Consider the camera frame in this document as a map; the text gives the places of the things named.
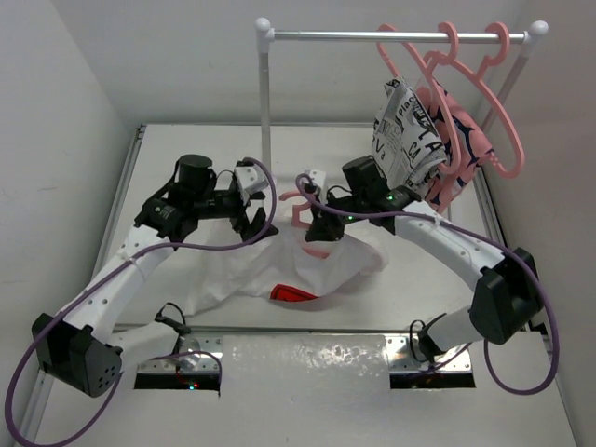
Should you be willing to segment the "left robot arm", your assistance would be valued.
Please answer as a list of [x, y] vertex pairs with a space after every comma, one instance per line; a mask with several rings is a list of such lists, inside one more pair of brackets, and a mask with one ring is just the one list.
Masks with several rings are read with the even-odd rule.
[[220, 189], [210, 158], [181, 156], [172, 176], [143, 203], [120, 248], [96, 277], [56, 317], [42, 314], [34, 322], [41, 369], [97, 398], [126, 369], [175, 354], [190, 332], [185, 324], [157, 316], [140, 328], [115, 332], [121, 313], [162, 263], [188, 247], [186, 239], [200, 222], [228, 220], [241, 237], [239, 247], [273, 235], [274, 213], [259, 208], [249, 217], [247, 209], [274, 187], [270, 172], [253, 158], [238, 161], [230, 184]]

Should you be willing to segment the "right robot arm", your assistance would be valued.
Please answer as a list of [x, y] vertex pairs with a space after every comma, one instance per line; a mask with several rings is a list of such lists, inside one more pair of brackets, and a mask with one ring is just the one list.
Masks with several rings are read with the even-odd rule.
[[455, 346], [481, 340], [502, 345], [542, 310], [529, 252], [507, 254], [478, 236], [457, 231], [410, 188], [389, 187], [371, 156], [346, 163], [342, 171], [348, 193], [340, 197], [313, 170], [298, 177], [297, 185], [312, 201], [307, 241], [337, 241], [348, 224], [368, 221], [432, 255], [473, 292], [469, 306], [423, 325], [412, 349], [419, 361], [431, 362]]

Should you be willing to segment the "white t shirt red print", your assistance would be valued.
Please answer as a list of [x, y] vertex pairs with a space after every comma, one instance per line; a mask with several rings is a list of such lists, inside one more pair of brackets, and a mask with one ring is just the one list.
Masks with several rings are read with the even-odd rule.
[[304, 235], [283, 224], [277, 235], [254, 245], [201, 252], [184, 314], [194, 316], [232, 297], [302, 304], [378, 274], [389, 263], [380, 240], [367, 230], [336, 242], [307, 243]]

